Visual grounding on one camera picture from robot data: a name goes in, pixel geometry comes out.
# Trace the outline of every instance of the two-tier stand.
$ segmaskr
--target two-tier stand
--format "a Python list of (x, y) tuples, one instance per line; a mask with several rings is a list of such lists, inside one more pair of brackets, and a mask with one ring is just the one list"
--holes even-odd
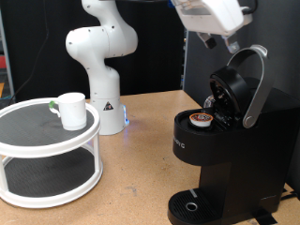
[(55, 98), (28, 100), (0, 111), (0, 197), (26, 208), (46, 208), (80, 198), (99, 181), (98, 112), (86, 104), (87, 125), (63, 129), (49, 110)]

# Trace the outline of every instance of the coffee pod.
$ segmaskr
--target coffee pod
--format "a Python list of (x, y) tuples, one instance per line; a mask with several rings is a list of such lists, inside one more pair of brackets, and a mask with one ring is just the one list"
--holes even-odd
[(190, 117), (190, 122), (200, 128), (207, 128), (212, 123), (214, 117), (206, 113), (194, 113)]

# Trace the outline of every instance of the mug handle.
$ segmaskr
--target mug handle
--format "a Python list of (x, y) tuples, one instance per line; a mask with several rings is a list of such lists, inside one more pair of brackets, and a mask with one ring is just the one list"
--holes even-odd
[(49, 102), (49, 110), (50, 110), (52, 113), (56, 113), (57, 116), (60, 117), (60, 112), (57, 111), (57, 110), (53, 107), (54, 104), (57, 104), (57, 103), (56, 103), (55, 101)]

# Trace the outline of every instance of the white mug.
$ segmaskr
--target white mug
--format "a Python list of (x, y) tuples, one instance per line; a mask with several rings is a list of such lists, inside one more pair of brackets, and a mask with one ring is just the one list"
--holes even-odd
[[(58, 104), (59, 111), (53, 105)], [(61, 117), (66, 130), (79, 130), (86, 126), (85, 95), (82, 93), (66, 93), (56, 101), (49, 103), (49, 109)]]

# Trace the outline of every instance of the coffee maker lid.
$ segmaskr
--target coffee maker lid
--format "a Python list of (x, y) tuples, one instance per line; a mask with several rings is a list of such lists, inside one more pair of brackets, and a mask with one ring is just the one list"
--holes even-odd
[[(256, 89), (254, 96), (252, 97), (249, 93), (249, 88), (246, 85), (242, 77), (236, 72), (237, 68), (251, 55), (258, 54), (262, 62), (262, 76), (260, 83)], [(268, 72), (268, 52), (261, 45), (252, 45), (250, 48), (245, 48), (237, 52), (229, 61), (228, 65), (211, 75), (211, 87), (214, 97), (219, 98), (218, 88), (223, 90), (225, 97), (230, 97), (229, 109), (235, 112), (241, 113), (243, 118), (244, 128), (252, 128), (266, 101), (275, 80), (275, 75)], [(220, 85), (212, 85), (212, 82), (218, 81)]]

